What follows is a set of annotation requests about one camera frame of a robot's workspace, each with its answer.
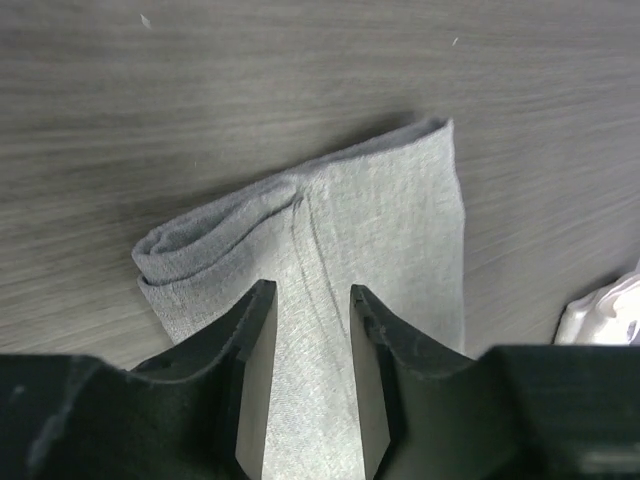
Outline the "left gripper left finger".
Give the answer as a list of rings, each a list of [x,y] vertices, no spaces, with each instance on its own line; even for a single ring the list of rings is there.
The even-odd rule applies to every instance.
[[[88,355],[1,358],[5,479],[258,479],[277,287],[131,370]]]

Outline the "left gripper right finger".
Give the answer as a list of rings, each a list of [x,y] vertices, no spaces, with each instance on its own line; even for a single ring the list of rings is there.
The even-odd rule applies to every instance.
[[[635,347],[498,346],[472,360],[350,292],[369,479],[635,479]]]

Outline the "grey cloth napkin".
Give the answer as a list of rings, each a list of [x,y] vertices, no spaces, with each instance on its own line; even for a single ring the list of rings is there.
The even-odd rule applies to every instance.
[[[272,175],[154,228],[139,285],[181,342],[258,280],[277,285],[267,479],[364,475],[350,289],[464,346],[465,212],[454,123],[426,119]]]

